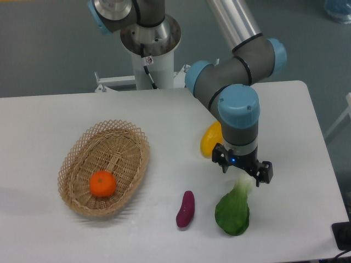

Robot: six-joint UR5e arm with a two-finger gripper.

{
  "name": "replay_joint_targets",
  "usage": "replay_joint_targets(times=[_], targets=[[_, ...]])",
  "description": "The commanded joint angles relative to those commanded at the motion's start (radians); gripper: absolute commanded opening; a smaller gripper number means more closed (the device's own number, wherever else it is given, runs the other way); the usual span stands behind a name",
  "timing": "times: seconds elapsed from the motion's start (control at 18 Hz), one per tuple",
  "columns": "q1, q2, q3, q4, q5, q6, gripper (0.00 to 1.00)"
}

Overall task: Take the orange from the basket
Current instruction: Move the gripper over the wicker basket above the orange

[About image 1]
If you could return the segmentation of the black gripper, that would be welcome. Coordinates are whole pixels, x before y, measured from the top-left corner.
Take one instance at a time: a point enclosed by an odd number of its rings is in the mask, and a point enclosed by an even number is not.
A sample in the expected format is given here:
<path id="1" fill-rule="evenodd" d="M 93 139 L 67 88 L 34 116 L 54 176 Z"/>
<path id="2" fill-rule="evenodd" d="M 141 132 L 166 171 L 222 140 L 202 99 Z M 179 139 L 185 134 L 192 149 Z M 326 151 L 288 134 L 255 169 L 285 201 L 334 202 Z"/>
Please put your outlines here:
<path id="1" fill-rule="evenodd" d="M 215 145 L 212 150 L 212 162 L 217 163 L 223 173 L 226 173 L 230 166 L 244 170 L 250 176 L 254 176 L 257 187 L 261 183 L 270 184 L 273 177 L 272 162 L 260 162 L 257 158 L 257 147 L 249 154 L 235 155 L 232 149 L 226 150 L 223 145 Z"/>

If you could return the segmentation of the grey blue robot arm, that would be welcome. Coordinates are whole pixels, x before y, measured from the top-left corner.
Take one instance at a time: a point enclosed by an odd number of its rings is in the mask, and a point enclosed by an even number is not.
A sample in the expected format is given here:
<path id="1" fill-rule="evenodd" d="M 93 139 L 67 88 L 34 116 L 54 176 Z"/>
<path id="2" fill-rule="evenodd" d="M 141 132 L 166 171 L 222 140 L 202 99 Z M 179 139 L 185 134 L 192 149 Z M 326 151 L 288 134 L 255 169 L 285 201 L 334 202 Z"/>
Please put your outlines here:
<path id="1" fill-rule="evenodd" d="M 180 26 L 165 12 L 164 1 L 89 1 L 88 8 L 104 34 L 119 32 L 133 59 L 136 88 L 174 86 L 173 55 Z M 273 166 L 257 158 L 260 105 L 252 85 L 281 70 L 287 61 L 284 45 L 266 39 L 245 1 L 208 1 L 232 57 L 221 64 L 198 61 L 185 74 L 185 86 L 220 123 L 223 141 L 212 161 L 223 170 L 235 166 L 269 183 Z"/>

